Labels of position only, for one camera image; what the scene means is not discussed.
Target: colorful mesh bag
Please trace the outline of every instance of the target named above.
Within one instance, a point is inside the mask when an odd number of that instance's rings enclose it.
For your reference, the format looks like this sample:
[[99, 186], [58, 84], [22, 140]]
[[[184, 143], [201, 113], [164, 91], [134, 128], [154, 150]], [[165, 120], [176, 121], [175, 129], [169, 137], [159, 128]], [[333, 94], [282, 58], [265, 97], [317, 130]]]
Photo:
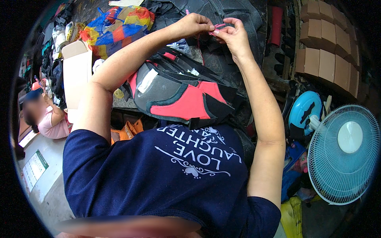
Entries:
[[[101, 16], [90, 22], [81, 32], [82, 39], [88, 43], [94, 55], [107, 59], [116, 51], [148, 34], [154, 24], [155, 14], [140, 6], [125, 8], [130, 11], [126, 19], [116, 17], [123, 7], [113, 7], [106, 13], [98, 8]], [[123, 24], [114, 31], [107, 31], [108, 24], [112, 23], [111, 19], [118, 19]]]

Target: woman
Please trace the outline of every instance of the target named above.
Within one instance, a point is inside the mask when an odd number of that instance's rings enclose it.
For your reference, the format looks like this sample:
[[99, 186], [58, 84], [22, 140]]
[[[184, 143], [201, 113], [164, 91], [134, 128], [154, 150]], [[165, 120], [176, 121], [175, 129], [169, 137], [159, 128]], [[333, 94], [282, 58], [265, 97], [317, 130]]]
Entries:
[[52, 99], [44, 90], [30, 91], [26, 94], [22, 107], [24, 120], [32, 126], [33, 132], [40, 132], [50, 139], [67, 137], [71, 131], [71, 124], [67, 121], [67, 114], [53, 104]]
[[[183, 237], [274, 236], [285, 156], [282, 115], [242, 22], [224, 22], [235, 27], [215, 30], [208, 18], [189, 14], [119, 50], [94, 73], [64, 148], [65, 195], [76, 217], [171, 216], [202, 226]], [[242, 145], [226, 125], [166, 126], [110, 146], [112, 93], [161, 47], [213, 30], [229, 47], [251, 103], [258, 142], [250, 176]]]

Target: navy t-shirt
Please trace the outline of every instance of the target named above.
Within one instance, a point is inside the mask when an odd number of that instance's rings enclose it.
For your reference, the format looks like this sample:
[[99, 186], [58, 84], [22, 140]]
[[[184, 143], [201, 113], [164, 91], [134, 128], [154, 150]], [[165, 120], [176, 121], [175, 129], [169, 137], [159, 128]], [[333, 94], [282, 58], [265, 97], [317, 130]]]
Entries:
[[76, 217], [178, 216], [201, 224], [207, 237], [272, 238], [280, 211], [247, 197], [242, 158], [238, 137], [224, 125], [171, 125], [112, 146], [76, 130], [64, 148], [65, 194]]

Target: red tube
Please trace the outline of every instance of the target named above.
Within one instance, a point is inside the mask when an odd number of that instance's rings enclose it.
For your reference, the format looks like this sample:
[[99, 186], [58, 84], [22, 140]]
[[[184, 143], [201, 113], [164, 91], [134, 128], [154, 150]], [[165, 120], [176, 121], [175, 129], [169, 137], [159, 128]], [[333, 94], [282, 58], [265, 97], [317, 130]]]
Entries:
[[271, 44], [275, 45], [276, 47], [280, 46], [282, 17], [283, 17], [283, 8], [273, 6], [272, 7]]

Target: white fan grille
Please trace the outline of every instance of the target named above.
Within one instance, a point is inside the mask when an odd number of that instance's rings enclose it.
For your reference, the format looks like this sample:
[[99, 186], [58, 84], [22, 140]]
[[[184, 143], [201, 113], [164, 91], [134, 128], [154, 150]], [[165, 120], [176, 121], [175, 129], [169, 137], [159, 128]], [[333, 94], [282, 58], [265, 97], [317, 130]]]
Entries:
[[[358, 123], [363, 141], [354, 153], [338, 144], [338, 133], [349, 121]], [[308, 172], [316, 192], [330, 204], [345, 205], [358, 199], [369, 185], [377, 163], [380, 131], [366, 108], [346, 105], [331, 112], [314, 133], [308, 150]]]

